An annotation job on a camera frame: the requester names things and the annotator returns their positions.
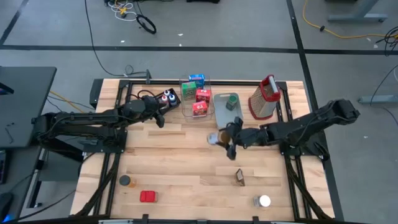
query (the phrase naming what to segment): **red box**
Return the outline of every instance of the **red box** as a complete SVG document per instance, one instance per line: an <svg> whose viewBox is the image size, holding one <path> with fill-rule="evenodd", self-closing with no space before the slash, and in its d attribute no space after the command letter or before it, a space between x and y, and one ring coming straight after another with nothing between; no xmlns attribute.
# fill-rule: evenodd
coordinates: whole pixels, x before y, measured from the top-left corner
<svg viewBox="0 0 398 224"><path fill-rule="evenodd" d="M210 102L211 90L200 90L197 89L197 102L205 101Z"/></svg>
<svg viewBox="0 0 398 224"><path fill-rule="evenodd" d="M157 202L157 192L153 190L143 190L139 200L140 202Z"/></svg>
<svg viewBox="0 0 398 224"><path fill-rule="evenodd" d="M192 104L193 117L201 117L207 115L207 104L205 101Z"/></svg>

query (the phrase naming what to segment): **concrete floor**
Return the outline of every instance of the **concrete floor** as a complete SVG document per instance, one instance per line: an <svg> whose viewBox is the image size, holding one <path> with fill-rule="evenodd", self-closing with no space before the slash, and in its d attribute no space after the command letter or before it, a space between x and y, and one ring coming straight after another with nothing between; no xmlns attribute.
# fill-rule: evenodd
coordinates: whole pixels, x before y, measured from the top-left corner
<svg viewBox="0 0 398 224"><path fill-rule="evenodd" d="M0 34L6 29L22 0L5 1L0 7ZM151 18L157 35L138 28L135 22L114 18L110 8L100 0L87 0L95 45L99 46L176 46L183 47L272 47L296 49L297 44L285 1L221 0L186 3L147 1L140 3L143 13ZM381 50L374 46L378 38L342 40L321 33L302 20L304 0L294 0L298 28L305 49ZM376 24L329 24L330 13L344 13L353 3L309 0L307 19L339 32L341 35L384 34L393 28L398 2L380 1L372 12L388 13L389 19ZM9 34L5 45L89 46L90 34L84 2L81 0L29 0ZM135 70L149 69L155 78L178 78L184 74L205 73L216 79L250 80L273 73L278 80L302 80L304 75L298 54L257 52L140 52L99 51L103 65L113 73L122 73L127 64ZM332 166L341 206L346 221L393 223L398 218L398 127L384 110L357 104L361 95L371 95L386 72L397 62L397 56L317 55L307 54L318 104L335 98L347 98L361 112L349 126L326 130ZM94 53L87 50L0 50L3 66L55 66L58 68L52 90L72 101L88 104L94 78L109 77L98 65ZM380 93L396 93L397 81L389 77ZM73 108L52 100L64 111ZM398 113L395 106L389 109ZM43 113L56 111L46 104ZM51 164L57 157L50 156ZM46 183L39 200L44 206L73 190L76 181ZM65 217L72 198L46 213L31 218ZM26 209L23 214L32 213Z"/></svg>

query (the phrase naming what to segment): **wooden table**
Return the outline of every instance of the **wooden table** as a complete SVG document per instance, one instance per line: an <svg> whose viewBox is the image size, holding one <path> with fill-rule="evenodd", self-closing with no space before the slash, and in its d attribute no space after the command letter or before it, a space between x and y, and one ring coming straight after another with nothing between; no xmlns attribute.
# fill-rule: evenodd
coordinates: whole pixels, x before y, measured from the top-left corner
<svg viewBox="0 0 398 224"><path fill-rule="evenodd" d="M303 83L286 83L293 117L309 113ZM114 107L118 85L118 79L103 81L97 112ZM178 85L134 85L132 93L145 89L158 94L170 87L180 97ZM239 94L244 128L258 128L259 124L277 121L276 115L266 121L251 116L248 98L256 88L211 87L213 94L232 91ZM284 106L282 112L287 121ZM130 175L137 180L137 186L128 188L117 182L111 218L142 218L143 214L149 214L150 219L178 220L252 220L253 216L260 220L294 219L284 157L278 146L237 147L236 160L231 161L222 147L211 146L206 141L209 133L217 131L215 116L209 121L188 123L181 107L165 115L162 129L154 121L146 121L130 125L127 130L126 150L121 156L118 177ZM97 188L103 157L103 154L96 154L83 164L71 213L79 211ZM333 216L322 163L317 157L302 156L302 164L308 191L325 213ZM244 173L245 187L239 187L234 180L239 168ZM158 192L158 202L140 203L141 190ZM302 197L297 188L296 192L300 215L304 217ZM102 213L107 194L105 190ZM255 207L253 198L258 195L268 195L271 205Z"/></svg>

